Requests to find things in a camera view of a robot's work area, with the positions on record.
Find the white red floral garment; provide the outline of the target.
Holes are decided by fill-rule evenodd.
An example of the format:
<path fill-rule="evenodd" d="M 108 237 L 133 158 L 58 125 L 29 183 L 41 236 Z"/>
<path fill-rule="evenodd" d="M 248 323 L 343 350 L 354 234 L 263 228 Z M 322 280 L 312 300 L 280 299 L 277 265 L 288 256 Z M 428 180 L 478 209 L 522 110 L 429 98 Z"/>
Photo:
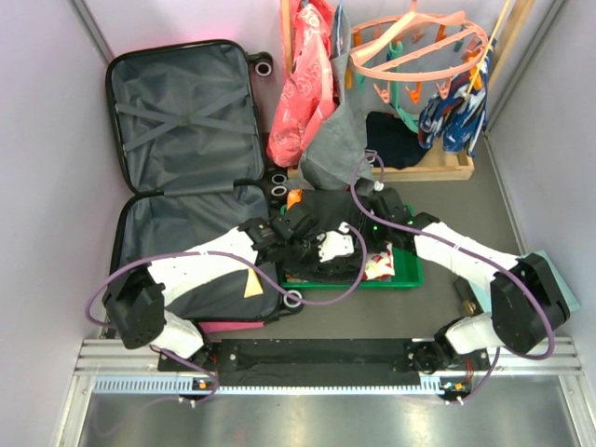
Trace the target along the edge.
<path fill-rule="evenodd" d="M 392 278 L 395 276 L 394 256 L 391 249 L 367 256 L 363 279 L 365 281 Z"/>

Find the green plastic tray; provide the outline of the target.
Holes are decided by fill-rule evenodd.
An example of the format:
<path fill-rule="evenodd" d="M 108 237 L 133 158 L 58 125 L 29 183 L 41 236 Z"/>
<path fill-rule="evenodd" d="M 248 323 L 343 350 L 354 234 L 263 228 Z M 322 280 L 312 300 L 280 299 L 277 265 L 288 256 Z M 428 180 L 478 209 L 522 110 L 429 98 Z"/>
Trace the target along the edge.
<path fill-rule="evenodd" d="M 394 256 L 395 265 L 395 276 L 392 278 L 365 281 L 362 280 L 359 286 L 362 289 L 393 289 L 393 290 L 405 290 L 417 288 L 423 285 L 424 275 L 421 265 L 421 261 L 413 254 L 408 251 L 400 250 L 391 245 L 391 243 L 383 243 L 375 241 L 372 247 L 372 252 L 368 253 L 379 253 L 386 249 L 391 249 Z M 282 272 L 283 284 L 286 288 L 296 289 L 346 289 L 353 283 L 330 283 L 330 282 L 309 282 L 302 279 L 287 276 L 281 265 L 279 264 L 280 271 Z"/>

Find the orange item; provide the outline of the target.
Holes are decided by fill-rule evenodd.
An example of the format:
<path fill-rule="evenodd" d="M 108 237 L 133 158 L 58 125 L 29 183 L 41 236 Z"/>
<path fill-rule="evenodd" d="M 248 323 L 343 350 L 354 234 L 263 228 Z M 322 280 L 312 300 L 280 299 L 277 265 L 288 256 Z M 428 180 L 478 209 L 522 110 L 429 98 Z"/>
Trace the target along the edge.
<path fill-rule="evenodd" d="M 287 194 L 286 210 L 290 210 L 294 205 L 297 205 L 303 201 L 304 189 L 292 189 Z"/>

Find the black denim jeans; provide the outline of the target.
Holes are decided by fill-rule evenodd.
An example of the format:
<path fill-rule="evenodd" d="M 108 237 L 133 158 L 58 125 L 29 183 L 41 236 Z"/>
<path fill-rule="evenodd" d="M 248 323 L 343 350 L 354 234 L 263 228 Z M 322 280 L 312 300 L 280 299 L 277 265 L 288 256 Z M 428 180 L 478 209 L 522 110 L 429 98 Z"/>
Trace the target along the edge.
<path fill-rule="evenodd" d="M 337 230 L 341 223 L 346 222 L 362 235 L 367 252 L 373 251 L 373 224 L 356 206 L 351 194 L 347 191 L 305 190 L 298 203 L 286 207 L 285 214 L 292 214 L 294 208 L 313 217 L 317 225 L 306 236 L 311 242 L 310 250 L 306 253 L 292 251 L 291 257 L 281 263 L 284 273 L 309 282 L 353 283 L 362 264 L 362 247 L 358 238 L 348 231 L 347 235 L 355 245 L 354 252 L 325 263 L 319 260 L 318 248 L 314 244 L 316 236 Z"/>

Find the light blue plastic tray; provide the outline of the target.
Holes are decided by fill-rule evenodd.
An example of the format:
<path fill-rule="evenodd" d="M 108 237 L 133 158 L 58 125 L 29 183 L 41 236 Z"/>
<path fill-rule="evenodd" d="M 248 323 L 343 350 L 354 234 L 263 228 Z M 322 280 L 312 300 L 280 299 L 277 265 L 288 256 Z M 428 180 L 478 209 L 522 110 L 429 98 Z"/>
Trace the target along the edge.
<path fill-rule="evenodd" d="M 551 261 L 547 253 L 545 251 L 536 251 L 535 254 L 544 258 L 549 264 L 549 267 L 551 268 L 556 282 L 562 291 L 563 298 L 567 303 L 570 312 L 575 313 L 576 311 L 578 311 L 580 309 L 580 303 L 572 293 L 567 283 L 564 281 L 561 273 L 556 268 L 555 264 Z M 476 301 L 478 302 L 478 308 L 480 309 L 480 311 L 491 312 L 491 298 L 489 293 L 485 292 L 480 286 L 471 281 L 468 281 L 467 283 L 470 286 L 471 292 L 474 294 Z"/>

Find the pink hard-shell suitcase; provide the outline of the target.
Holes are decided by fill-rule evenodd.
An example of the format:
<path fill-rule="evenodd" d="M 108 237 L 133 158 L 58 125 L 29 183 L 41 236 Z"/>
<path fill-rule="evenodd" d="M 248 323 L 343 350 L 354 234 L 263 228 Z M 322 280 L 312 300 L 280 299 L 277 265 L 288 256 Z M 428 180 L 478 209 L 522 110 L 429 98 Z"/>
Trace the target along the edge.
<path fill-rule="evenodd" d="M 251 71 L 270 63 L 224 39 L 130 52 L 106 72 L 108 112 L 132 198 L 111 267 L 186 251 L 278 213 L 264 183 Z"/>

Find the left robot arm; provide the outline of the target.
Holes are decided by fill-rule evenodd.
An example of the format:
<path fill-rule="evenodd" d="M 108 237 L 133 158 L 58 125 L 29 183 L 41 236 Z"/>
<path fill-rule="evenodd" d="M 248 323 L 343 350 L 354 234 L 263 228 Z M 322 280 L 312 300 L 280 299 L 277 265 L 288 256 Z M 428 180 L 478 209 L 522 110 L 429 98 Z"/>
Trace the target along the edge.
<path fill-rule="evenodd" d="M 152 345 L 201 369 L 211 356 L 202 322 L 262 323 L 277 315 L 277 265 L 319 262 L 326 237 L 300 206 L 270 220 L 249 218 L 194 246 L 129 261 L 102 286 L 102 304 L 126 349 Z"/>

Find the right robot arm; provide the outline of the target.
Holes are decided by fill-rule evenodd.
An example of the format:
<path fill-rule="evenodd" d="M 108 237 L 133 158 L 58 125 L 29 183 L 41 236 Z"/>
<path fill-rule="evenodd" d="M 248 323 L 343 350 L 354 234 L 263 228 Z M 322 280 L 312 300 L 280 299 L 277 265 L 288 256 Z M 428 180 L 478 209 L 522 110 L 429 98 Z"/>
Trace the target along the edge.
<path fill-rule="evenodd" d="M 377 236 L 443 266 L 490 300 L 489 310 L 456 319 L 436 333 L 434 354 L 441 366 L 456 368 L 469 353 L 489 347 L 526 356 L 571 317 L 569 291 L 546 255 L 490 249 L 435 216 L 412 214 L 394 189 L 374 191 L 367 201 L 367 211 L 381 226 Z"/>

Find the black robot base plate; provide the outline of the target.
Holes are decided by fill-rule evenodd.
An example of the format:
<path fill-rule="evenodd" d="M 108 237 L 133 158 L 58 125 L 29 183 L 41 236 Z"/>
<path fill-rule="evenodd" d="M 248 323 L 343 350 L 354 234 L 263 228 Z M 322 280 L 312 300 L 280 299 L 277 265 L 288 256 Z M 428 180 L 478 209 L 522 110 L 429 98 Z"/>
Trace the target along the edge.
<path fill-rule="evenodd" d="M 223 386 L 405 386 L 420 373 L 489 368 L 484 351 L 446 357 L 435 343 L 411 339 L 224 339 L 191 361 Z"/>

